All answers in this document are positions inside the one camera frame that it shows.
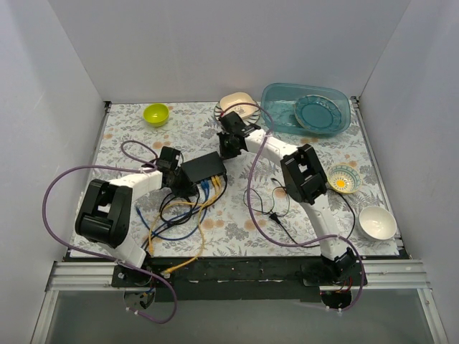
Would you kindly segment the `black network switch box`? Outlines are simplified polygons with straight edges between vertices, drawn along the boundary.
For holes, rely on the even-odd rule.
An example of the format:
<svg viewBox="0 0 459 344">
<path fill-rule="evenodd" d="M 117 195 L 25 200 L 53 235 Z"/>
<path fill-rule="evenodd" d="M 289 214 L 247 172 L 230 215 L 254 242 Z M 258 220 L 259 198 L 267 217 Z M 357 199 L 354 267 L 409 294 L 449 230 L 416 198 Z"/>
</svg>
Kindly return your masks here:
<svg viewBox="0 0 459 344">
<path fill-rule="evenodd" d="M 192 183 L 200 183 L 213 176 L 223 176 L 227 173 L 216 151 L 182 163 L 181 169 Z"/>
</svg>

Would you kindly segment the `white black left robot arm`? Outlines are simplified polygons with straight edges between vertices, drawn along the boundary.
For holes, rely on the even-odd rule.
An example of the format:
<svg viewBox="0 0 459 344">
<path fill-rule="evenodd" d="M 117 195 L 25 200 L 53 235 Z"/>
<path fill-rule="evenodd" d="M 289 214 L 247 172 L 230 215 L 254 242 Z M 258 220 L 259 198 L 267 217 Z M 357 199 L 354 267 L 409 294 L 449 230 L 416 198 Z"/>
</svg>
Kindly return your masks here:
<svg viewBox="0 0 459 344">
<path fill-rule="evenodd" d="M 144 164 L 138 173 L 92 180 L 76 218 L 76 233 L 130 264 L 128 278 L 139 287 L 152 280 L 153 270 L 143 263 L 146 252 L 130 234 L 132 203 L 161 188 L 170 188 L 180 198 L 197 195 L 197 187 L 179 166 L 180 157 L 179 150 L 165 147 L 155 162 Z"/>
</svg>

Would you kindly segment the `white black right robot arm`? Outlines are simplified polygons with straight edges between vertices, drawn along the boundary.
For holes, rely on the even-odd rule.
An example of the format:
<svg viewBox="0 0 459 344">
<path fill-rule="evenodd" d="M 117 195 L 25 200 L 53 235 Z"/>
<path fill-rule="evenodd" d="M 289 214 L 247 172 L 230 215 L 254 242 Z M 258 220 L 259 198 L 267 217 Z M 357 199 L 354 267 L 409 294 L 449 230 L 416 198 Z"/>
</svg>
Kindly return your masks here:
<svg viewBox="0 0 459 344">
<path fill-rule="evenodd" d="M 316 235 L 308 242 L 297 244 L 278 242 L 265 233 L 262 236 L 281 247 L 319 244 L 325 278 L 333 285 L 344 283 L 356 266 L 359 254 L 353 244 L 340 235 L 329 206 L 328 179 L 314 148 L 309 144 L 297 147 L 279 140 L 259 125 L 245 123 L 235 112 L 223 115 L 219 122 L 223 128 L 218 134 L 222 158 L 234 158 L 242 151 L 255 154 L 247 178 L 248 188 L 251 188 L 259 158 L 279 166 L 287 195 L 304 209 Z"/>
</svg>

